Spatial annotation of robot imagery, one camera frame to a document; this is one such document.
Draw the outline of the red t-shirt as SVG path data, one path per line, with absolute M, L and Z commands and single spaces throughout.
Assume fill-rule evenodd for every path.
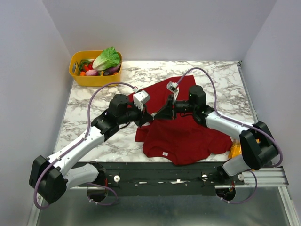
M 147 113 L 156 113 L 164 106 L 171 94 L 167 84 L 179 78 L 172 77 L 143 89 L 150 95 Z M 185 76 L 180 82 L 177 100 L 188 100 L 189 88 L 195 84 L 193 75 Z M 147 157 L 163 157 L 175 165 L 195 163 L 210 154 L 224 154 L 232 147 L 228 135 L 196 124 L 191 115 L 181 117 L 180 114 L 175 120 L 154 120 L 138 128 L 135 142 L 143 142 L 143 153 Z

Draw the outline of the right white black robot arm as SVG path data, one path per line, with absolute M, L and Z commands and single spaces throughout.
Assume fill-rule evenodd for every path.
M 238 173 L 261 169 L 280 154 L 279 147 L 264 122 L 250 124 L 218 113 L 206 103 L 206 94 L 199 85 L 190 87 L 188 100 L 176 100 L 175 94 L 169 95 L 154 118 L 173 120 L 181 113 L 191 113 L 195 123 L 239 141 L 242 153 L 226 161 L 216 173 L 217 181 L 223 185 L 232 181 Z

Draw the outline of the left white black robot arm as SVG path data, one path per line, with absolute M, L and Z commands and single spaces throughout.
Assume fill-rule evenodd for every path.
M 116 94 L 101 115 L 88 121 L 87 129 L 77 139 L 47 158 L 41 155 L 35 158 L 29 178 L 34 195 L 39 194 L 48 204 L 52 204 L 73 186 L 85 183 L 101 185 L 104 174 L 93 163 L 79 169 L 75 169 L 74 165 L 116 134 L 120 125 L 134 122 L 142 126 L 150 122 L 153 117 L 146 110 L 149 99 L 146 91 L 133 94 L 132 101 L 126 95 Z

